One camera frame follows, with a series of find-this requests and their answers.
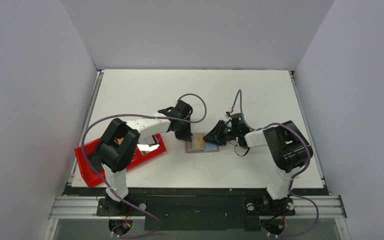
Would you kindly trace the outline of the tan leather card holder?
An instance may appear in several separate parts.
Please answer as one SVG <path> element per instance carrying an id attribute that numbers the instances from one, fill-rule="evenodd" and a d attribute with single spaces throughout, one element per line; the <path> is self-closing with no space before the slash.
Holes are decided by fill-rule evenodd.
<path id="1" fill-rule="evenodd" d="M 216 153 L 220 147 L 204 140 L 206 133 L 193 133 L 191 140 L 185 141 L 185 152 L 191 153 Z"/>

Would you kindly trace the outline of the gold VIP card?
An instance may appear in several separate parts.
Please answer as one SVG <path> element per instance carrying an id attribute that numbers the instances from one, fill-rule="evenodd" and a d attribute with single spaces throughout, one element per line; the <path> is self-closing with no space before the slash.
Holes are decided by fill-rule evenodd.
<path id="1" fill-rule="evenodd" d="M 204 140 L 205 133 L 194 133 L 191 139 L 190 149 L 194 151 L 202 151 L 206 147 Z"/>

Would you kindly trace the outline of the silver mirrored card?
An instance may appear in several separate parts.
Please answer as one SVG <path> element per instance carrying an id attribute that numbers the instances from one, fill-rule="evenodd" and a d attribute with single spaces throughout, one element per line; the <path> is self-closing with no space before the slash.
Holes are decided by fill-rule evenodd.
<path id="1" fill-rule="evenodd" d="M 145 155 L 145 154 L 148 154 L 152 151 L 155 151 L 159 147 L 160 147 L 160 142 L 157 139 L 156 135 L 152 135 L 152 136 L 148 136 L 146 138 L 143 138 L 137 144 L 137 148 L 139 149 L 139 151 L 142 155 Z"/>

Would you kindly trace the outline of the red three-compartment bin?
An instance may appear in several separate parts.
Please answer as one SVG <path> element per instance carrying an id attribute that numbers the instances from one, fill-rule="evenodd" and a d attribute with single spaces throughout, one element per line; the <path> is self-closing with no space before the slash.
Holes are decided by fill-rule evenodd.
<path id="1" fill-rule="evenodd" d="M 74 149 L 80 175 L 89 188 L 95 187 L 103 182 L 102 179 L 100 179 L 98 175 L 93 172 L 92 168 L 95 168 L 102 176 L 105 176 L 102 162 L 95 153 L 95 148 L 99 141 L 100 139 L 97 138 L 84 144 L 86 157 L 88 158 L 89 163 L 86 162 L 81 147 Z M 166 151 L 167 149 L 163 142 L 163 138 L 159 133 L 147 137 L 145 140 L 137 144 L 132 160 L 126 169 L 128 171 L 135 169 L 138 166 L 162 155 Z"/>

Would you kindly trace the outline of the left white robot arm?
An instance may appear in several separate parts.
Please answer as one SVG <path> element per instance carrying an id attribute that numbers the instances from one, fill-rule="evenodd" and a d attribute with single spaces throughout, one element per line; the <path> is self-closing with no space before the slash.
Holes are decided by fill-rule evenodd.
<path id="1" fill-rule="evenodd" d="M 140 141 L 156 134 L 174 132 L 181 141 L 190 141 L 193 108 L 179 100 L 175 106 L 158 110 L 154 115 L 136 120 L 113 119 L 101 136 L 95 152 L 101 159 L 106 183 L 105 199 L 116 208 L 128 194 L 127 166 Z"/>

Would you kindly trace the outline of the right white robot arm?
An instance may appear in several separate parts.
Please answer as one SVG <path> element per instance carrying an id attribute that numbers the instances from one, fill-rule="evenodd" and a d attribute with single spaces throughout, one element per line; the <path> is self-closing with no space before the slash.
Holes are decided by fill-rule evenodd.
<path id="1" fill-rule="evenodd" d="M 281 200 L 290 194 L 294 180 L 309 167 L 313 157 L 310 143 L 291 120 L 253 129 L 242 114 L 235 113 L 227 121 L 219 120 L 203 140 L 217 146 L 235 140 L 237 147 L 247 151 L 268 147 L 276 166 L 266 188 L 272 200 Z"/>

